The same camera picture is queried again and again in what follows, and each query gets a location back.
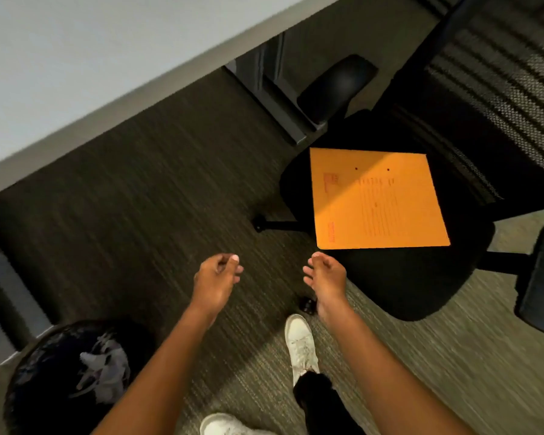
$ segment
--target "chair caster wheel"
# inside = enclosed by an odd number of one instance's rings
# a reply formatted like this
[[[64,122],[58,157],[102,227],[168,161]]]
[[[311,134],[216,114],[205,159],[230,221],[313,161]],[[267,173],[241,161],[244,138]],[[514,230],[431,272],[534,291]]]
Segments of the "chair caster wheel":
[[[310,299],[308,296],[302,296],[298,307],[306,314],[310,314],[311,316],[316,314],[316,301],[314,299]]]
[[[263,215],[256,215],[252,219],[252,225],[254,226],[254,230],[258,233],[266,230],[266,223],[266,217],[264,217]]]

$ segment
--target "forearm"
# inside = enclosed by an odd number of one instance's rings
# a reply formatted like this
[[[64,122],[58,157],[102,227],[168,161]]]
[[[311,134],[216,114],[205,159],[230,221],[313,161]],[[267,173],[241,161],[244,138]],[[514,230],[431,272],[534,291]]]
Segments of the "forearm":
[[[210,322],[205,314],[188,308],[94,435],[171,435]]]
[[[331,332],[383,435],[471,435],[473,431],[426,388],[348,304],[331,315]]]

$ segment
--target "person's left arm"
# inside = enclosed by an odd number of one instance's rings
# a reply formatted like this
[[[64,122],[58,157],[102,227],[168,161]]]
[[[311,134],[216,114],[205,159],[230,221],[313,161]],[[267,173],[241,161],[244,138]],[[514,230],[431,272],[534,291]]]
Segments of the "person's left arm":
[[[201,264],[189,307],[94,435],[173,434],[199,345],[239,282],[238,263],[221,253]]]

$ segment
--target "white sneaker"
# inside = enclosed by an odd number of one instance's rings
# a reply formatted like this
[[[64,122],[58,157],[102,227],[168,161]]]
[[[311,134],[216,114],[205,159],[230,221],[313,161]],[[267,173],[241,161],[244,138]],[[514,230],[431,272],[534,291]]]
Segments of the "white sneaker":
[[[293,386],[306,371],[320,373],[312,330],[300,314],[293,314],[286,319],[284,337],[290,353]]]
[[[275,435],[267,430],[253,430],[244,426],[230,414],[211,414],[203,419],[199,427],[200,435]]]

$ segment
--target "white desk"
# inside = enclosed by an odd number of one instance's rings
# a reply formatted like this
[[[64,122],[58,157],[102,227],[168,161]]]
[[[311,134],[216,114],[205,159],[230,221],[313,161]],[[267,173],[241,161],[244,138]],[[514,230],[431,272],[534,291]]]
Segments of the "white desk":
[[[0,0],[0,190],[337,0]]]

